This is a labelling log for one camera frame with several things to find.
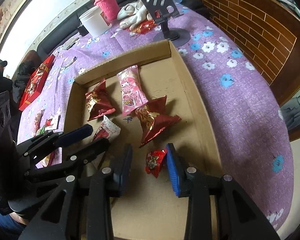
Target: candy wrapper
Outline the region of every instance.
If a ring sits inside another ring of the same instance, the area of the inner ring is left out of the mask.
[[[41,122],[43,113],[44,113],[44,109],[39,110],[39,112],[37,113],[37,115],[34,118],[34,130],[32,132],[32,137],[36,136],[37,131],[40,128],[40,122]]]
[[[115,112],[114,107],[108,99],[106,80],[103,79],[91,92],[86,93],[86,105],[90,113],[88,121],[99,118],[105,114]]]
[[[120,131],[121,128],[116,126],[104,115],[103,121],[93,137],[93,141],[103,137],[107,138],[109,142],[112,142],[120,134]]]
[[[58,129],[59,117],[60,115],[56,114],[55,116],[51,116],[48,120],[46,120],[44,130],[48,131]]]
[[[122,115],[130,114],[148,102],[141,90],[138,66],[134,65],[117,74],[122,92]]]
[[[146,173],[152,173],[156,178],[159,176],[163,165],[163,159],[167,154],[167,149],[161,151],[152,151],[146,156]]]
[[[158,136],[164,129],[181,120],[178,115],[166,115],[167,96],[154,99],[146,105],[136,109],[136,115],[140,120],[143,130],[141,146],[144,146]]]

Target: sofa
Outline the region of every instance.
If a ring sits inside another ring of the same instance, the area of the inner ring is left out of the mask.
[[[116,0],[120,7],[124,5],[134,2],[136,0]],[[181,2],[182,5],[198,12],[199,14],[209,17],[209,13],[207,8],[203,5],[201,1],[198,0],[183,0]],[[37,53],[42,61],[44,61],[52,52],[60,45],[65,43],[69,38],[75,35],[78,30],[77,28],[80,26],[81,22],[79,17],[92,8],[94,6],[94,0],[90,0],[76,11],[74,11],[71,15],[69,15],[63,22],[61,22],[51,33],[47,35],[40,42],[37,47]]]

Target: brick pattern wall panel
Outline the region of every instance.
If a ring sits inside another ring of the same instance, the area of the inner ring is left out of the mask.
[[[285,64],[296,37],[281,23],[243,0],[201,0],[211,20],[233,40],[271,84]]]

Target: purple tablecloth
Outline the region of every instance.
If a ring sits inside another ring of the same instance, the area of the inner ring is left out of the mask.
[[[268,217],[283,224],[293,193],[293,158],[280,108],[267,84],[237,46],[212,22],[177,5],[183,16],[169,26],[185,28],[191,40],[178,48],[194,78],[214,129],[224,173],[231,174]],[[127,50],[152,42],[156,27],[145,35],[120,30],[119,23],[98,38],[80,37],[69,50],[58,48],[41,95],[23,112],[18,143],[31,137],[34,118],[45,108],[41,126],[61,114],[62,131],[74,77]],[[61,68],[78,57],[65,71]],[[61,161],[57,156],[54,163]]]

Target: pink bottle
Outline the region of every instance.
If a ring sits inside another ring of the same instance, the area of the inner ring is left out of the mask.
[[[115,20],[120,11],[116,0],[95,0],[94,5],[98,5],[110,21]]]

